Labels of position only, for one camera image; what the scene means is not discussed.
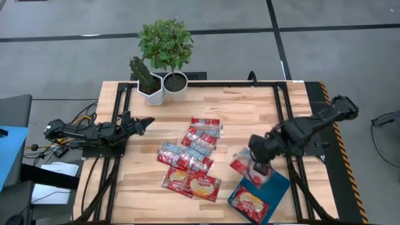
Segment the black box behind table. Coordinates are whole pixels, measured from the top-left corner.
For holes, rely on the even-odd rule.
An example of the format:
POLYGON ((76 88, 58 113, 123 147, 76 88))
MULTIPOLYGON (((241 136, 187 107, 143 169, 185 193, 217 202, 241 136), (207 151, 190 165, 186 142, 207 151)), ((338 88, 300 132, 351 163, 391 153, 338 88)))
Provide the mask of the black box behind table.
MULTIPOLYGON (((165 77, 168 73, 167 72, 155 72, 155 75, 160 77, 165 77)), ((207 80, 207 72, 183 72, 186 75, 188 80, 207 80)), ((134 73, 131 73, 130 76, 131 81, 137 81, 137 77, 134 73)))

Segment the green cactus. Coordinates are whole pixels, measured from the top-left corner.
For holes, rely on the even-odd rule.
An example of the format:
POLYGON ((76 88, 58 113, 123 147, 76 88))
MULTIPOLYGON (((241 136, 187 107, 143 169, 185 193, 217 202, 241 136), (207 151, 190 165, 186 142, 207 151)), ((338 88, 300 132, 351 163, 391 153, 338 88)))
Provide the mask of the green cactus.
POLYGON ((140 58, 134 56, 129 62, 129 67, 131 68, 131 71, 134 73, 137 80, 140 82, 143 89, 153 90, 156 88, 156 83, 152 75, 140 58))

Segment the white paper sheets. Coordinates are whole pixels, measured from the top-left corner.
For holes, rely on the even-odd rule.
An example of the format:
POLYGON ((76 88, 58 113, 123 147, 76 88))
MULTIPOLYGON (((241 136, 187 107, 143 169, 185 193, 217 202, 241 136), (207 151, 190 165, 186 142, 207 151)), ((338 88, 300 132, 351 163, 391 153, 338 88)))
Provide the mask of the white paper sheets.
POLYGON ((75 190, 74 185, 79 166, 65 162, 42 164, 39 181, 34 185, 31 203, 43 205, 64 205, 69 201, 70 194, 75 190))

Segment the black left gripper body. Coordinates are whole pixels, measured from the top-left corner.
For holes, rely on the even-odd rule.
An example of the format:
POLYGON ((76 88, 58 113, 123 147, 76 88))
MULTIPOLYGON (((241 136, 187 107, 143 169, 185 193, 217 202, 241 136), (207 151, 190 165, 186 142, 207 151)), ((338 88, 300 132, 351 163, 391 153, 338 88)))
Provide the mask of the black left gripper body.
POLYGON ((137 134, 137 123, 141 123, 141 119, 131 117, 130 112, 126 112, 122 116, 122 129, 126 131, 129 136, 137 134))

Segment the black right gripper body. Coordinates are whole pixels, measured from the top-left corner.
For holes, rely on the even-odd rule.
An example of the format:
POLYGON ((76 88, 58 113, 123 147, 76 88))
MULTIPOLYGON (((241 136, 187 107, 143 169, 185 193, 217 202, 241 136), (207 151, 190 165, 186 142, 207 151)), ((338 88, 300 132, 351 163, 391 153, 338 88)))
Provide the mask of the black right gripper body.
POLYGON ((272 129, 264 137, 252 134, 248 147, 256 163, 270 163, 276 156, 285 154, 285 142, 280 129, 272 129))

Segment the grey chair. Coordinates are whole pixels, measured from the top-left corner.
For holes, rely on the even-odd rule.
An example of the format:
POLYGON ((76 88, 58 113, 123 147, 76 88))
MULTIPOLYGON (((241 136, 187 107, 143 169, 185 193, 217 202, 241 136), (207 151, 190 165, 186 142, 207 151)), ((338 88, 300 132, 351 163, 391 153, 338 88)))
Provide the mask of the grey chair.
MULTIPOLYGON (((30 94, 0 99, 0 125, 28 126, 31 102, 30 94)), ((24 148, 20 147, 5 180, 4 189, 0 191, 0 225, 5 225, 14 215, 22 216, 23 225, 31 225, 29 205, 33 183, 20 181, 23 152, 24 148)))

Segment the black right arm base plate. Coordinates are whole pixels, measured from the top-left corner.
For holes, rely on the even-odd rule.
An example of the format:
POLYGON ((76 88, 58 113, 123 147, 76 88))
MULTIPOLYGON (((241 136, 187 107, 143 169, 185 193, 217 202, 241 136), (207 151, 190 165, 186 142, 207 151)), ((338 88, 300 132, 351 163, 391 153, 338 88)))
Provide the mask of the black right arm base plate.
POLYGON ((319 133, 313 135, 311 140, 301 149, 292 149, 289 155, 292 156, 322 156, 324 148, 330 145, 329 142, 323 141, 319 133))

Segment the blue tray basket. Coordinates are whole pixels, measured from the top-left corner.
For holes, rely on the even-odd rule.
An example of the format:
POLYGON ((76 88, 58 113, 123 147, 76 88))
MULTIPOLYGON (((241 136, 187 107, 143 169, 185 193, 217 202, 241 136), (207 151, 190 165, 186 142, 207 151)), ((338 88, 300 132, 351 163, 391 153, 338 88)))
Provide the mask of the blue tray basket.
MULTIPOLYGON (((258 197, 259 199, 261 199, 264 202, 269 204, 269 210, 266 214, 266 217, 264 218, 264 220, 261 223, 261 225, 267 225, 269 219, 273 215, 273 212, 275 211, 275 209, 277 208, 281 199, 284 197, 286 191, 288 190, 288 188, 290 186, 290 182, 287 178, 285 178, 284 176, 282 176, 281 174, 279 174, 278 172, 275 171, 274 174, 272 175, 272 178, 267 183, 262 185, 260 188, 257 188, 251 181, 247 180, 246 178, 243 178, 241 180, 241 182, 238 184, 238 186, 239 185, 244 186, 251 194, 253 194, 254 196, 258 197)), ((231 199, 233 198, 234 191, 232 192, 232 194, 230 195, 230 197, 227 201, 228 204, 230 203, 231 199)), ((250 223, 252 223, 252 225, 255 225, 247 217, 245 217, 245 218, 250 223)))

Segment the green leafy plant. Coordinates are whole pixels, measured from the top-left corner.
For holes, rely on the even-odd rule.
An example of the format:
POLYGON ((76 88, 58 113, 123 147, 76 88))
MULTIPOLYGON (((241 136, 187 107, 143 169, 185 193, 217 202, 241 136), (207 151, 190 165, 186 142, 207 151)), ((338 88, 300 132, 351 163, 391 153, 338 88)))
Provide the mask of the green leafy plant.
POLYGON ((149 60, 154 69, 174 72, 191 62, 194 40, 183 21, 158 19, 144 24, 138 38, 141 58, 149 60))

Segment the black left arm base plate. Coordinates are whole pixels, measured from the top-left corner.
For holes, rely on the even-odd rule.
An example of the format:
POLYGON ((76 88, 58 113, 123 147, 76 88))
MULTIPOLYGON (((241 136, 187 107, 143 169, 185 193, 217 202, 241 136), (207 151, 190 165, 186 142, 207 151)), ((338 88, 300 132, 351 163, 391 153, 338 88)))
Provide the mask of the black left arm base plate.
POLYGON ((82 150, 83 158, 118 158, 123 157, 125 153, 124 145, 117 145, 113 147, 84 147, 82 150))

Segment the white round plant pot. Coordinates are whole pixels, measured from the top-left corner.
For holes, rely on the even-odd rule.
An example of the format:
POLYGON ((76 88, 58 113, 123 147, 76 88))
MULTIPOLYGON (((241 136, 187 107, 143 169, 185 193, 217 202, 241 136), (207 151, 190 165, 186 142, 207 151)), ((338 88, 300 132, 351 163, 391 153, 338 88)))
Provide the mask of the white round plant pot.
POLYGON ((166 74, 163 84, 168 101, 180 102, 185 100, 188 78, 184 73, 175 71, 166 74))

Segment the white hexagonal plant pot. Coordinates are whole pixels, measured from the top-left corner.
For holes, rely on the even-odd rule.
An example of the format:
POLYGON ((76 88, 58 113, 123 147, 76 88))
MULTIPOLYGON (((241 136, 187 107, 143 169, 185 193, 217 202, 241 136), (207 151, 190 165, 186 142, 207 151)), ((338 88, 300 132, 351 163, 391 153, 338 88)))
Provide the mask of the white hexagonal plant pot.
POLYGON ((144 96, 146 102, 151 106, 159 106, 166 99, 166 92, 164 90, 163 77, 150 73, 156 83, 156 90, 151 92, 144 92, 143 85, 137 81, 137 91, 144 96))

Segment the black mat with hazard stripes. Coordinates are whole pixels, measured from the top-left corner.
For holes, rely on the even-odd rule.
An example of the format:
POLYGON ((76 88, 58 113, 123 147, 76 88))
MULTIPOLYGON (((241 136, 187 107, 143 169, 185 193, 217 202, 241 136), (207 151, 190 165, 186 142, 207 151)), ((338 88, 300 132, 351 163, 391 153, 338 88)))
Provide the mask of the black mat with hazard stripes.
POLYGON ((336 123, 323 129, 316 139, 329 146, 322 152, 324 160, 304 156, 310 191, 325 211, 342 221, 368 224, 344 141, 336 123))

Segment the black metal table frame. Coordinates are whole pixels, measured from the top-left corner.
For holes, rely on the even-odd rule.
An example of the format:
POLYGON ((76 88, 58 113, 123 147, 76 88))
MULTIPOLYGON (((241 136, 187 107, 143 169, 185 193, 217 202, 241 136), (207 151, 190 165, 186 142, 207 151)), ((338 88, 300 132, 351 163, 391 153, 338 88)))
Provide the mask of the black metal table frame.
POLYGON ((119 90, 116 81, 102 84, 97 122, 110 121, 113 114, 131 111, 137 118, 153 117, 145 135, 127 142, 119 163, 111 222, 113 224, 245 223, 246 219, 228 204, 228 197, 241 180, 230 167, 233 154, 240 151, 252 134, 263 135, 279 118, 288 117, 286 104, 294 116, 312 113, 303 82, 289 81, 286 90, 273 81, 191 81, 181 102, 148 105, 136 91, 119 90), (181 141, 192 118, 220 119, 223 132, 212 154, 212 177, 222 181, 217 199, 188 198, 163 188, 168 169, 156 154, 164 142, 181 141))

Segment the blue board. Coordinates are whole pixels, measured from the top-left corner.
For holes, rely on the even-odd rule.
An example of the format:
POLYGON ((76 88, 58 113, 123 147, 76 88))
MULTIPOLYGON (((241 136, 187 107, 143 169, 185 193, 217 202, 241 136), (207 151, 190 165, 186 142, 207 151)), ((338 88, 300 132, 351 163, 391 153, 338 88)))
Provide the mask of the blue board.
POLYGON ((0 192, 28 132, 28 127, 0 126, 0 192))

